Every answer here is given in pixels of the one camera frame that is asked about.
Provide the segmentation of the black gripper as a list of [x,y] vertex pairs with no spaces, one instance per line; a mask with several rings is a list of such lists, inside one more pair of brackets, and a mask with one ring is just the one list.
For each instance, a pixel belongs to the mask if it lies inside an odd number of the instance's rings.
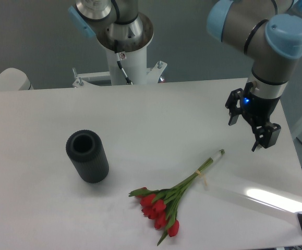
[[225,103],[230,116],[228,125],[234,125],[238,117],[242,115],[252,127],[252,132],[255,135],[255,143],[251,149],[253,152],[258,146],[269,148],[276,144],[281,126],[269,121],[279,100],[280,97],[260,98],[251,92],[243,91],[241,88],[233,90],[229,94]]

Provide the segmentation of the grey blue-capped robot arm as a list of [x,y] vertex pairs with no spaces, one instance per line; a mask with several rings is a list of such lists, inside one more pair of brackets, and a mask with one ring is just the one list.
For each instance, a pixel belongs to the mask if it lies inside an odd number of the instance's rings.
[[[287,13],[294,1],[218,1],[209,12],[207,31],[254,60],[243,89],[231,91],[226,108],[229,125],[243,117],[255,147],[273,146],[281,126],[270,121],[302,56],[302,19]],[[153,39],[150,19],[137,1],[76,1],[69,16],[107,54],[112,85],[158,83],[165,63],[147,69],[147,46]]]

